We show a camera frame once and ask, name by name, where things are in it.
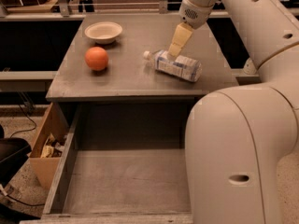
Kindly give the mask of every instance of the white bowl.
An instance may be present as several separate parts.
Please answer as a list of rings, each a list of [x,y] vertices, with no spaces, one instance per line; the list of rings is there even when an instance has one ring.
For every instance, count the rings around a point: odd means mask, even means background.
[[[114,22],[98,22],[85,29],[85,35],[97,44],[109,44],[122,32],[122,27]]]

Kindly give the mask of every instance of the orange ball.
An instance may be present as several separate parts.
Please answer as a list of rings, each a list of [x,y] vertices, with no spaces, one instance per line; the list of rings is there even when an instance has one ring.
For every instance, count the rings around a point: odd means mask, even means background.
[[[85,62],[94,71],[104,70],[108,66],[107,52],[99,47],[90,48],[85,53]]]

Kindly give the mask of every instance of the black cable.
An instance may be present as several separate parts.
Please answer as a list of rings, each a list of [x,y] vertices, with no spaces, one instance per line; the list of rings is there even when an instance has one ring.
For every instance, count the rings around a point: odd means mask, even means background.
[[[7,197],[11,198],[12,200],[14,200],[14,201],[16,201],[18,203],[21,203],[21,204],[24,204],[24,205],[28,205],[28,206],[42,206],[42,205],[45,205],[44,203],[43,204],[34,204],[34,205],[32,205],[32,204],[28,204],[28,203],[22,202],[22,201],[20,201],[18,199],[15,199],[15,198],[13,198],[13,197],[11,197],[9,195],[7,195]]]
[[[21,131],[16,131],[15,133],[13,133],[10,137],[12,137],[13,135],[15,135],[16,133],[23,133],[23,132],[28,132],[28,131],[33,131],[33,130],[35,130],[36,129],[36,123],[24,112],[24,110],[21,108],[21,106],[20,105],[18,105],[19,106],[19,108],[21,109],[21,112],[25,115],[25,117],[27,117],[30,121],[32,121],[33,123],[34,123],[34,125],[35,125],[35,127],[34,128],[32,128],[32,129],[29,129],[29,130],[21,130]]]

